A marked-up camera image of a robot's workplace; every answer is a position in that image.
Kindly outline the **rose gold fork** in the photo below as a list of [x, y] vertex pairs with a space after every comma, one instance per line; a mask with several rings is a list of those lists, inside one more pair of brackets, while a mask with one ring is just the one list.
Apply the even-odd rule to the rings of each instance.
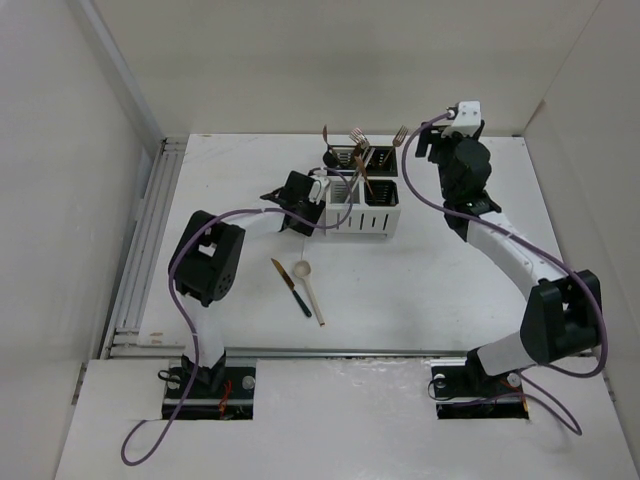
[[395, 150], [404, 143], [404, 140], [406, 139], [406, 136], [407, 136], [408, 132], [409, 132], [409, 129], [405, 125], [402, 125], [399, 128], [399, 130], [395, 134], [394, 138], [392, 139], [390, 149], [388, 150], [388, 152], [386, 153], [385, 157], [383, 158], [383, 160], [381, 162], [381, 166], [385, 166], [387, 161], [391, 157], [391, 154], [394, 153]]

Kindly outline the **black spoon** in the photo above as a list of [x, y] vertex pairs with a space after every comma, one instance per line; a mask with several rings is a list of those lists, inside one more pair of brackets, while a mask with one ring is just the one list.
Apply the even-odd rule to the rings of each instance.
[[341, 169], [342, 164], [338, 156], [332, 151], [328, 150], [324, 153], [322, 160], [327, 168], [331, 169]]

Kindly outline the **dark wooden fork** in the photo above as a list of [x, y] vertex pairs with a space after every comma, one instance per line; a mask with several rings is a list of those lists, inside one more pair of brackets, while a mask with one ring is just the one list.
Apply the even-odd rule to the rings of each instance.
[[374, 150], [374, 147], [370, 143], [367, 143], [364, 148], [364, 153], [363, 153], [364, 157], [367, 157], [373, 150]]

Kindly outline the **gold fork dark handle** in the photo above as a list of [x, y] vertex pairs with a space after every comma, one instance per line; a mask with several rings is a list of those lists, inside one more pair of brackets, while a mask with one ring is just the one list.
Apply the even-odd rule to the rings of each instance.
[[367, 140], [360, 141], [353, 150], [353, 157], [361, 158], [367, 151], [369, 142]]

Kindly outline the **silver metal chopstick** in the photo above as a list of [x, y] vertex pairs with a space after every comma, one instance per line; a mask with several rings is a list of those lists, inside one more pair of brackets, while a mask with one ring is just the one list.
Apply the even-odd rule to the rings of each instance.
[[355, 203], [358, 200], [358, 184], [361, 178], [361, 174], [359, 169], [353, 170], [351, 178], [348, 181], [348, 196], [346, 198], [345, 204], [347, 203]]
[[355, 192], [358, 189], [358, 184], [360, 180], [364, 180], [368, 182], [368, 174], [366, 171], [366, 166], [364, 160], [361, 156], [354, 157], [356, 162], [356, 168], [354, 170], [354, 174], [349, 183], [349, 202], [353, 203], [355, 201]]

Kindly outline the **white ceramic soup spoon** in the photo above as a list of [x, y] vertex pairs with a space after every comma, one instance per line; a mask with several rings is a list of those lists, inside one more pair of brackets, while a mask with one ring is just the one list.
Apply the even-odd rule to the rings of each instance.
[[294, 274], [297, 278], [299, 278], [305, 285], [309, 300], [313, 307], [314, 313], [316, 314], [316, 318], [320, 327], [324, 327], [326, 325], [324, 316], [318, 304], [315, 292], [313, 290], [313, 286], [311, 283], [311, 265], [306, 260], [299, 260], [294, 265]]

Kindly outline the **silver fork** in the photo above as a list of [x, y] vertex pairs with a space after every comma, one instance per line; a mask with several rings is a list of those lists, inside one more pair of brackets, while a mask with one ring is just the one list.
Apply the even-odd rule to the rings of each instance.
[[349, 132], [349, 138], [355, 143], [356, 147], [364, 150], [368, 146], [368, 139], [360, 128], [354, 128]]

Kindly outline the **copper knife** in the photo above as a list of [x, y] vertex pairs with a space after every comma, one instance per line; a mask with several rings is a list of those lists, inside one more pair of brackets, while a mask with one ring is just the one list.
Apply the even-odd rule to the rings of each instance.
[[374, 195], [371, 183], [370, 183], [370, 181], [368, 179], [368, 174], [367, 174], [366, 167], [365, 167], [365, 164], [364, 164], [364, 161], [363, 161], [362, 157], [359, 159], [359, 168], [358, 169], [359, 169], [360, 174], [361, 174], [361, 176], [362, 176], [362, 178], [364, 180], [364, 183], [365, 183], [365, 185], [366, 185], [366, 187], [367, 187], [367, 189], [368, 189], [368, 191], [370, 193], [371, 198], [374, 199], [375, 195]]

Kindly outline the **gold knife dark handle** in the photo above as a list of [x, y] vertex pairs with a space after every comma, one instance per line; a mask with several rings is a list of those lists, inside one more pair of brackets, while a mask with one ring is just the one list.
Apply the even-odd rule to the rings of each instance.
[[312, 317], [311, 310], [309, 309], [309, 307], [306, 305], [306, 303], [302, 300], [301, 296], [296, 291], [295, 284], [291, 279], [291, 277], [289, 276], [289, 274], [285, 271], [284, 267], [281, 265], [281, 263], [278, 260], [272, 258], [271, 262], [276, 268], [276, 270], [278, 271], [279, 275], [281, 276], [285, 284], [287, 285], [287, 287], [289, 288], [291, 294], [293, 295], [294, 299], [296, 300], [297, 304], [301, 308], [304, 315], [307, 318], [311, 318]]

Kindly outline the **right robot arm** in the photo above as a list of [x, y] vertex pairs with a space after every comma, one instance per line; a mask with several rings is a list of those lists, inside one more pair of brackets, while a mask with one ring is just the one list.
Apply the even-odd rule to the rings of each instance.
[[509, 374], [534, 366], [554, 369], [556, 361], [594, 348], [601, 350], [599, 361], [586, 375], [599, 374], [609, 342], [598, 277], [573, 270], [517, 233], [486, 191], [492, 169], [490, 152], [480, 141], [484, 125], [478, 123], [470, 132], [443, 126], [452, 118], [439, 115], [408, 138], [418, 144], [416, 157], [436, 165], [442, 204], [428, 200], [415, 186], [409, 189], [443, 213], [448, 227], [498, 266], [526, 301], [516, 332], [467, 352], [454, 374], [458, 389], [465, 396], [484, 394]]

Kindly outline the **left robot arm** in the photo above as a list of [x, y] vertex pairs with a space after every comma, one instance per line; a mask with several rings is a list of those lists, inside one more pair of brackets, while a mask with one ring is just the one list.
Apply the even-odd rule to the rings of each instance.
[[328, 186], [320, 169], [293, 171], [282, 187], [248, 208], [219, 215], [198, 210], [189, 218], [168, 265], [168, 286], [190, 336], [180, 361], [182, 381], [201, 396], [213, 396], [223, 387], [226, 350], [214, 322], [198, 324], [197, 310], [230, 292], [248, 240], [284, 230], [311, 235]]

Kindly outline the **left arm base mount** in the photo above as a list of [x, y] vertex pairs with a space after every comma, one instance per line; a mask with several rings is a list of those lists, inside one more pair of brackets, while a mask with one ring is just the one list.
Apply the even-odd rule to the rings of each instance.
[[[186, 391], [193, 364], [183, 356], [157, 377], [165, 383], [161, 418], [169, 420]], [[223, 356], [213, 368], [199, 368], [176, 420], [252, 420], [257, 383], [256, 361]]]

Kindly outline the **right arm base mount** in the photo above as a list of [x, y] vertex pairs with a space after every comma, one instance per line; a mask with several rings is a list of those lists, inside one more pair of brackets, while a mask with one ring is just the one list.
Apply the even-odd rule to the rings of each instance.
[[465, 365], [434, 364], [428, 394], [439, 420], [528, 420], [518, 373], [477, 379]]

